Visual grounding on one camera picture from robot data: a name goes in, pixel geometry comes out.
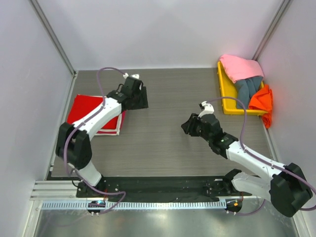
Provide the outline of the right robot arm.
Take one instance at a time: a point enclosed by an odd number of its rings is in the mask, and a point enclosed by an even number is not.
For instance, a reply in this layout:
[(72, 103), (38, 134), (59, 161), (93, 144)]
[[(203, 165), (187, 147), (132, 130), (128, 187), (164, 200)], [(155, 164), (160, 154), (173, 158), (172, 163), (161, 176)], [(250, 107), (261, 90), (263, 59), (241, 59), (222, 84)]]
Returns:
[(181, 125), (185, 134), (204, 139), (211, 150), (239, 163), (253, 175), (236, 170), (223, 182), (228, 195), (246, 192), (269, 201), (282, 215), (292, 217), (313, 197), (316, 190), (306, 180), (302, 169), (291, 163), (284, 165), (246, 147), (236, 137), (226, 133), (213, 114), (191, 114)]

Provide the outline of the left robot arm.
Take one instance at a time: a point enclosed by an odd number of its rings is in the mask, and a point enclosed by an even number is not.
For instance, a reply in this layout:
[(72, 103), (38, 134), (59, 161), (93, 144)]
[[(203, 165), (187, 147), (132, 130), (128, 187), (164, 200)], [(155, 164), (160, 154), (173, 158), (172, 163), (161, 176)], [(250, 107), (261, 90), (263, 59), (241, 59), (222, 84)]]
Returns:
[(74, 169), (77, 176), (87, 185), (93, 197), (124, 194), (106, 193), (102, 174), (92, 162), (91, 140), (110, 120), (126, 110), (148, 108), (147, 89), (138, 74), (124, 74), (125, 82), (109, 92), (102, 102), (83, 118), (74, 123), (63, 123), (59, 127), (56, 156), (64, 161), (65, 169)]

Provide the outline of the red t shirt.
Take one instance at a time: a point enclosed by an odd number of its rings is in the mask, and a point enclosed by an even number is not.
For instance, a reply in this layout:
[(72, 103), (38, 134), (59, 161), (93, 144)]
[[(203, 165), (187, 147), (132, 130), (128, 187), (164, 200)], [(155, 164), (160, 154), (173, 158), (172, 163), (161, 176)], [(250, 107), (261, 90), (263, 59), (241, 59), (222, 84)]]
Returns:
[[(68, 114), (67, 123), (74, 123), (75, 121), (88, 115), (92, 110), (103, 102), (102, 96), (89, 96), (77, 94), (73, 105)], [(115, 134), (118, 135), (122, 127), (125, 113), (116, 116), (105, 124), (97, 134)]]

